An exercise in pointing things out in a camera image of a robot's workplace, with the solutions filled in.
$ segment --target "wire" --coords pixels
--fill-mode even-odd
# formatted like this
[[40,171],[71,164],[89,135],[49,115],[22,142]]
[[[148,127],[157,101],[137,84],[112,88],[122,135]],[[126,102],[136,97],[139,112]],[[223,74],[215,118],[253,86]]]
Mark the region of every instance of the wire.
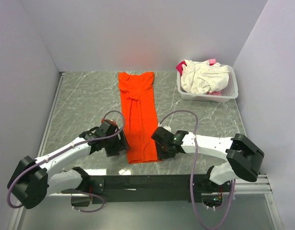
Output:
[[[77,147],[77,146],[79,146],[79,145],[82,145],[82,144],[85,144],[85,143],[88,143],[88,142],[91,142],[91,141],[109,139],[109,138],[115,137],[117,134],[119,134],[119,133],[124,129],[124,126],[125,126],[125,117],[123,116],[123,114],[122,114],[120,111],[118,111],[118,110],[111,110],[111,111],[107,112],[107,113],[104,115],[104,118],[103,118],[103,119],[105,119],[110,113],[118,113],[118,114],[121,115],[121,117],[122,117],[122,119],[123,119],[123,125],[122,125],[122,127],[121,127],[116,133],[114,133],[114,134],[112,134],[112,135],[110,135],[110,136],[102,137],[102,138],[93,138],[93,139],[90,139],[90,140],[84,140],[84,141],[78,142],[78,143],[74,144],[73,146],[68,146],[67,148],[61,150],[60,152],[58,152],[58,153],[52,155],[52,156],[49,157],[48,159],[42,160],[42,161],[40,161],[39,163],[36,163],[36,164],[34,164],[33,166],[31,166],[31,167],[25,169],[21,174],[18,175],[18,177],[15,178],[15,180],[14,180],[14,181],[12,182],[12,184],[10,185],[10,188],[9,188],[9,190],[8,190],[8,193],[7,193],[7,203],[8,203],[8,205],[9,205],[11,208],[21,208],[21,207],[24,206],[23,204],[20,204],[20,205],[18,205],[18,206],[13,205],[13,204],[11,203],[11,193],[12,193],[12,190],[13,190],[14,186],[16,185],[16,183],[17,183],[17,182],[18,182],[18,181],[19,181],[19,180],[20,180],[20,179],[21,179],[26,173],[30,172],[32,169],[34,169],[34,168],[36,168],[36,167],[38,167],[38,166],[40,166],[40,165],[46,163],[46,162],[49,161],[49,160],[52,160],[53,158],[56,158],[56,157],[62,155],[63,153],[65,153],[65,152],[67,152],[67,151],[71,150],[72,148],[75,148],[75,147]],[[76,191],[77,191],[78,193],[82,193],[82,194],[86,194],[86,195],[90,195],[90,196],[97,197],[97,198],[99,198],[99,199],[101,199],[101,200],[103,201],[103,203],[102,203],[102,205],[101,205],[100,208],[98,208],[98,209],[96,209],[96,210],[92,210],[92,211],[84,211],[84,210],[81,210],[82,212],[95,212],[95,211],[98,211],[98,210],[102,209],[103,206],[104,206],[105,203],[106,203],[106,201],[105,201],[102,197],[100,197],[100,196],[98,196],[98,195],[95,195],[95,194],[89,194],[89,193],[84,193],[84,192],[81,192],[81,191],[78,191],[78,190],[76,190]]]
[[[167,118],[169,117],[170,115],[174,114],[174,113],[178,113],[178,112],[186,112],[186,113],[190,113],[190,114],[193,114],[195,119],[196,119],[196,122],[195,122],[195,126],[194,126],[194,130],[193,130],[193,134],[196,135],[196,131],[197,131],[197,128],[198,128],[198,125],[199,125],[199,118],[197,117],[197,115],[190,111],[190,110],[175,110],[171,113],[169,113],[168,115],[166,115],[160,122],[160,124],[162,124],[162,122]],[[201,226],[203,228],[205,228],[206,230],[216,230],[218,229],[222,224],[223,222],[225,221],[227,215],[228,215],[228,212],[229,212],[229,209],[230,209],[230,206],[231,206],[231,203],[232,203],[232,200],[233,200],[233,192],[235,190],[235,184],[236,184],[236,180],[233,180],[231,182],[231,187],[230,187],[230,192],[229,192],[229,196],[228,198],[224,201],[224,203],[217,207],[217,208],[220,208],[222,207],[227,201],[228,201],[228,206],[227,206],[227,209],[226,209],[226,212],[222,218],[222,220],[220,221],[220,223],[214,227],[214,228],[208,228],[203,222],[202,222],[202,219],[200,217],[200,215],[198,214],[197,212],[197,208],[196,208],[196,205],[195,205],[195,200],[194,200],[194,193],[193,193],[193,177],[194,177],[194,171],[195,171],[195,166],[196,166],[196,161],[197,161],[197,157],[198,157],[198,152],[199,152],[199,146],[197,144],[197,140],[196,138],[194,138],[194,143],[195,143],[195,157],[194,157],[194,161],[193,161],[193,168],[192,168],[192,172],[191,172],[191,176],[190,176],[190,196],[191,196],[191,202],[192,202],[192,207],[193,207],[193,211],[194,211],[194,214],[196,215],[197,219],[199,220]]]

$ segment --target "white plastic basket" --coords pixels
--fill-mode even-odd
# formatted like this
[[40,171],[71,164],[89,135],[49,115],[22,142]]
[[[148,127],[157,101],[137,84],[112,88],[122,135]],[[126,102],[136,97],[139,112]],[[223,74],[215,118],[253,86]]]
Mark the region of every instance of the white plastic basket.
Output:
[[230,74],[228,80],[228,86],[223,89],[222,96],[207,95],[207,94],[196,94],[185,92],[180,87],[180,74],[177,71],[177,89],[181,94],[181,98],[185,100],[204,101],[204,102],[218,102],[225,103],[230,99],[235,99],[238,96],[238,86],[236,75],[232,67],[229,66]]

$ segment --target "orange dress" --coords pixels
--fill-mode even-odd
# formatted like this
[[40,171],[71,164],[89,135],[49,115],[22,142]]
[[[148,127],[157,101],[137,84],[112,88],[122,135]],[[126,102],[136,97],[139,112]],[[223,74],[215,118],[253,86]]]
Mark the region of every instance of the orange dress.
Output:
[[118,75],[122,113],[126,119],[124,132],[131,148],[127,151],[130,164],[158,160],[156,145],[151,138],[158,127],[153,81],[153,72]]

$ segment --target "table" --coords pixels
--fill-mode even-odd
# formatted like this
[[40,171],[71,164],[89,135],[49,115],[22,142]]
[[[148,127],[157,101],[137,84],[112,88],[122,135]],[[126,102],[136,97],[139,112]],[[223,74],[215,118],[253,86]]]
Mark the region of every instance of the table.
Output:
[[[158,121],[169,112],[188,109],[195,112],[200,119],[197,134],[221,138],[245,133],[235,100],[226,103],[183,100],[177,91],[176,77],[175,71],[155,72],[153,87]],[[121,110],[118,72],[63,73],[41,155],[70,143],[83,131],[99,126],[104,114],[113,109]],[[108,118],[114,118],[121,124],[121,118],[117,114],[109,115]],[[179,129],[192,131],[195,119],[191,114],[179,113],[169,117],[164,125],[171,126],[173,133]],[[194,154],[180,153],[166,161],[128,164],[126,153],[107,157],[103,149],[73,162],[65,170],[80,166],[94,175],[189,174],[193,159]],[[210,166],[223,162],[224,160],[200,154],[195,173],[206,173]]]

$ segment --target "purple cable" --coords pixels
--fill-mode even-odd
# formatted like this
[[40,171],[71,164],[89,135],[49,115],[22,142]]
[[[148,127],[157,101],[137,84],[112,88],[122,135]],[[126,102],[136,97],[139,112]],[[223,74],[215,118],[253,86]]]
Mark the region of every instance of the purple cable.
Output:
[[[65,152],[67,152],[67,151],[71,150],[72,148],[75,148],[75,147],[77,147],[77,146],[79,146],[79,145],[82,145],[82,144],[85,144],[85,143],[88,143],[88,142],[91,142],[91,141],[95,141],[95,140],[104,140],[104,139],[112,138],[112,137],[115,137],[117,134],[119,134],[119,133],[123,130],[124,126],[125,126],[125,117],[123,116],[123,114],[122,114],[120,111],[118,111],[118,110],[111,110],[111,111],[107,112],[107,113],[104,115],[104,118],[103,118],[103,119],[105,119],[106,116],[107,116],[108,114],[110,114],[110,113],[118,113],[118,114],[121,115],[121,117],[122,117],[122,119],[123,119],[123,125],[122,125],[122,127],[121,127],[116,133],[114,133],[114,134],[112,134],[112,135],[110,135],[110,136],[102,137],[102,138],[94,138],[94,139],[90,139],[90,140],[84,140],[84,141],[81,141],[81,142],[78,142],[78,143],[74,144],[74,146],[68,146],[67,148],[65,148],[65,149],[61,150],[60,152],[58,152],[58,153],[52,155],[51,157],[49,157],[49,158],[48,158],[48,161],[51,160],[51,159],[53,159],[53,158],[56,158],[56,157],[62,155],[63,153],[65,153]],[[20,179],[21,179],[26,173],[28,173],[28,172],[31,171],[32,169],[34,169],[34,168],[36,168],[36,167],[38,167],[38,166],[44,164],[45,162],[47,162],[47,160],[40,161],[39,163],[37,163],[37,164],[31,166],[30,168],[24,170],[24,171],[23,171],[21,174],[19,174],[19,176],[16,177],[15,180],[12,182],[12,184],[11,184],[9,190],[8,190],[8,194],[7,194],[7,203],[8,203],[8,205],[9,205],[11,208],[20,208],[20,207],[23,206],[23,204],[16,206],[16,205],[13,205],[13,204],[11,203],[11,193],[12,193],[12,190],[13,190],[14,186],[16,185],[16,183],[17,183],[17,182],[18,182],[18,181],[19,181],[19,180],[20,180]],[[85,194],[85,195],[94,196],[94,197],[97,197],[97,198],[99,198],[99,199],[101,199],[101,200],[103,201],[103,203],[102,203],[102,205],[101,205],[100,208],[98,208],[98,209],[96,209],[96,210],[91,210],[91,211],[84,211],[84,210],[81,210],[81,212],[96,212],[96,211],[102,209],[103,206],[104,206],[105,203],[106,203],[106,201],[105,201],[102,197],[100,197],[100,196],[98,196],[98,195],[90,194],[90,193],[84,193],[84,192],[81,192],[81,191],[78,191],[78,193],[82,193],[82,194]]]
[[[190,111],[190,110],[176,110],[176,111],[173,111],[171,113],[169,113],[168,115],[166,115],[160,122],[160,124],[162,124],[162,122],[170,115],[174,114],[174,113],[177,113],[177,112],[186,112],[186,113],[190,113],[190,114],[193,114],[195,116],[195,119],[196,119],[196,123],[195,123],[195,127],[194,127],[194,131],[193,131],[193,134],[196,135],[196,131],[197,131],[197,128],[198,128],[198,125],[199,125],[199,118],[197,117],[197,115]],[[202,219],[201,217],[199,216],[198,212],[197,212],[197,208],[196,208],[196,205],[195,205],[195,200],[194,200],[194,193],[193,193],[193,177],[194,177],[194,171],[195,171],[195,166],[196,166],[196,161],[197,161],[197,156],[198,156],[198,152],[199,152],[199,146],[197,144],[197,140],[196,138],[194,138],[194,143],[195,143],[195,157],[194,157],[194,162],[193,162],[193,168],[192,168],[192,172],[191,172],[191,176],[190,176],[190,196],[191,196],[191,202],[192,202],[192,207],[193,207],[193,210],[194,210],[194,213],[197,217],[197,219],[199,220],[201,226],[203,228],[205,228],[206,230],[216,230],[218,229],[222,224],[223,222],[225,221],[226,217],[227,217],[227,214],[229,212],[229,209],[230,209],[230,206],[231,206],[231,203],[232,203],[232,200],[233,200],[233,192],[235,190],[235,184],[236,184],[236,180],[233,180],[232,183],[231,183],[231,187],[230,187],[230,192],[229,192],[229,195],[228,195],[228,198],[226,199],[226,201],[222,204],[224,205],[227,201],[228,201],[228,206],[227,206],[227,209],[226,209],[226,212],[222,218],[222,220],[220,221],[220,223],[214,227],[214,228],[208,228],[203,222],[202,222]]]

